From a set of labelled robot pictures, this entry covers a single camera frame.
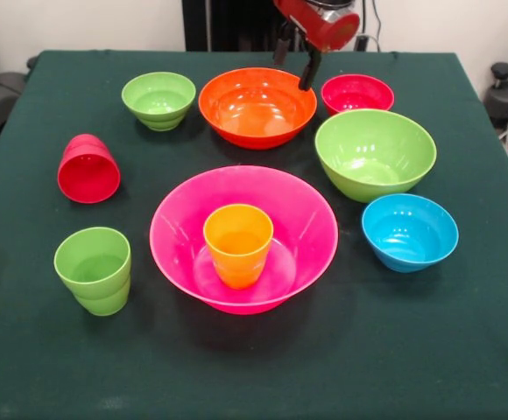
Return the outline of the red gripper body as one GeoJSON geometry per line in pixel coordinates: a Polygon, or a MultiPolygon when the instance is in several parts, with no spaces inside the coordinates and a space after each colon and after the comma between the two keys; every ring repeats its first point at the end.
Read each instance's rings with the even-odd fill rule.
{"type": "Polygon", "coordinates": [[[275,0],[273,4],[291,26],[321,52],[342,49],[356,35],[360,17],[354,1],[275,0]]]}

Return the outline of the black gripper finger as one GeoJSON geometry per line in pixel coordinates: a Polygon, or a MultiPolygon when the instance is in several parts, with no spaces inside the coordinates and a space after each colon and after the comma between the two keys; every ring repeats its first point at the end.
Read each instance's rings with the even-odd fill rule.
{"type": "Polygon", "coordinates": [[[308,91],[314,82],[315,75],[321,64],[321,51],[318,49],[310,49],[308,51],[309,60],[300,77],[298,88],[302,91],[308,91]]]}
{"type": "Polygon", "coordinates": [[[273,62],[276,66],[282,66],[285,62],[291,41],[290,30],[291,26],[289,24],[282,24],[279,28],[276,46],[273,53],[273,62]]]}

